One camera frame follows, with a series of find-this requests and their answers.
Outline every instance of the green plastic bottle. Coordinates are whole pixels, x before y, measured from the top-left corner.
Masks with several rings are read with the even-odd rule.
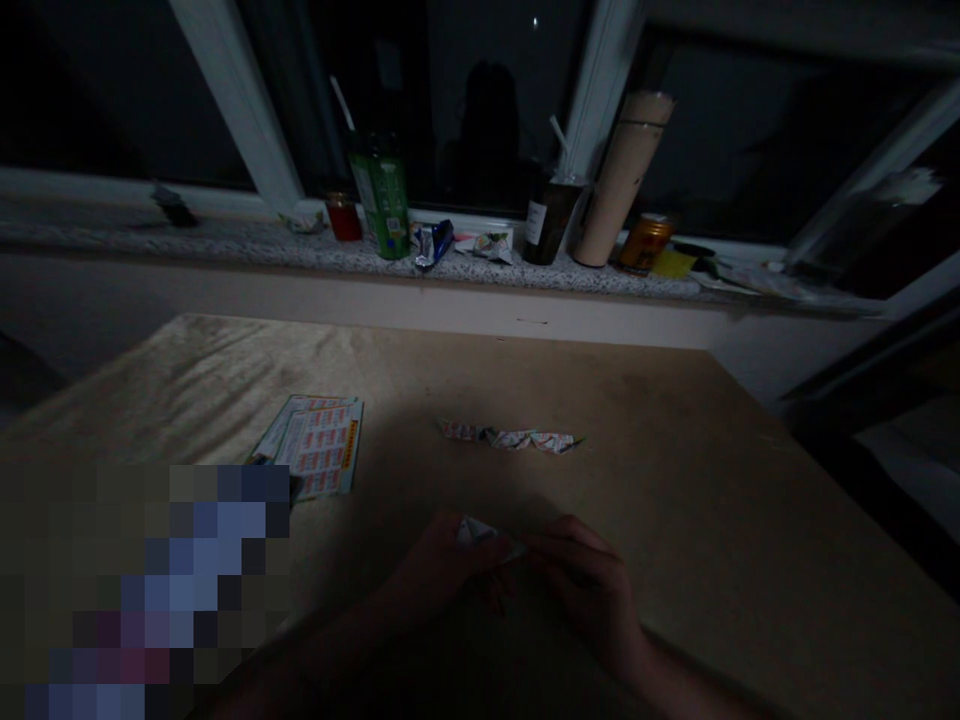
[[[376,235],[380,257],[399,260],[410,254],[407,182],[393,133],[370,133],[366,142],[351,133],[350,169],[360,192],[367,225]]]

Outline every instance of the dark window glass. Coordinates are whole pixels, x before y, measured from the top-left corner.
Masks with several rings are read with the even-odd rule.
[[[861,297],[886,300],[960,251],[960,123],[918,157],[943,183],[937,193],[869,248],[836,283]]]
[[[0,28],[0,163],[253,189],[167,0],[14,0]]]
[[[647,26],[628,88],[677,106],[628,227],[787,244],[940,79]]]
[[[353,189],[334,75],[358,130],[397,134],[412,206],[525,215],[590,0],[239,5],[308,193]]]

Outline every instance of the beige tumbler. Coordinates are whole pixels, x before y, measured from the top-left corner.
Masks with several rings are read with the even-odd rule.
[[[674,104],[669,95],[644,90],[624,100],[583,240],[573,253],[581,265],[602,268],[610,259]]]

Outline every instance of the bottle label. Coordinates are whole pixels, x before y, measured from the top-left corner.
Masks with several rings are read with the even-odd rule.
[[[527,242],[531,245],[540,244],[540,234],[543,232],[543,221],[547,217],[547,206],[530,201],[527,207]]]
[[[357,190],[360,192],[360,203],[367,212],[377,210],[377,198],[373,194],[373,183],[370,182],[370,173],[359,163],[350,163],[353,177],[357,181]]]

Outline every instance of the windowsill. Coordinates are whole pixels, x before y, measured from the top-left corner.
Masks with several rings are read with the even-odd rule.
[[[0,244],[72,251],[120,253],[197,262],[290,267],[329,273],[430,279],[480,285],[588,293],[625,298],[762,307],[831,316],[876,315],[855,298],[799,306],[772,297],[746,296],[702,288],[695,280],[637,278],[611,267],[582,267],[561,252],[549,266],[492,263],[452,249],[424,274],[413,257],[384,260],[372,241],[339,242],[329,230],[296,235],[279,222],[205,217],[195,228],[175,228],[157,209],[116,205],[23,202],[0,199]]]

